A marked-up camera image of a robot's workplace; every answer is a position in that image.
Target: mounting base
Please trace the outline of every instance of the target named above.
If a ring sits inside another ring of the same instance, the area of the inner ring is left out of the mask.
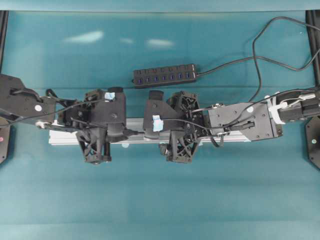
[[[309,160],[320,169],[320,118],[314,116],[305,125]]]
[[[3,118],[0,118],[0,125],[7,124],[8,122]],[[8,156],[8,146],[10,137],[10,126],[6,128],[0,128],[0,164],[6,160]]]

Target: white dot marker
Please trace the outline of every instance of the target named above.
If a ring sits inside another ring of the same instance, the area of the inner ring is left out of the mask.
[[[248,113],[252,113],[254,111],[254,107],[251,106],[251,107],[248,107],[248,109],[246,110]]]
[[[34,106],[34,110],[36,110],[37,112],[41,112],[41,111],[42,111],[42,106],[40,106],[40,105],[35,105],[35,106]]]

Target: black connector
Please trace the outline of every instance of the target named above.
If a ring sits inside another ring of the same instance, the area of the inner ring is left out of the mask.
[[[197,80],[194,64],[165,66],[149,69],[140,69],[133,72],[135,88],[152,88],[174,84],[193,83]]]

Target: zip tie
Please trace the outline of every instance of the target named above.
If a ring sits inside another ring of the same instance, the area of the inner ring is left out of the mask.
[[[283,122],[280,119],[278,110],[287,108],[288,107],[288,103],[286,101],[284,101],[284,102],[282,102],[282,103],[277,105],[277,97],[276,96],[272,97],[271,99],[270,98],[267,99],[266,102],[267,102],[268,110],[269,110],[269,112],[270,112],[275,124],[282,124],[282,125],[286,124],[285,122]]]

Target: black joint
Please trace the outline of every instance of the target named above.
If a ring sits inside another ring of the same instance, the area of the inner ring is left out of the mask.
[[[151,90],[149,92],[149,99],[162,101],[164,99],[164,92],[158,90]]]
[[[123,93],[124,89],[122,87],[115,86],[115,87],[108,88],[108,92],[109,93]]]

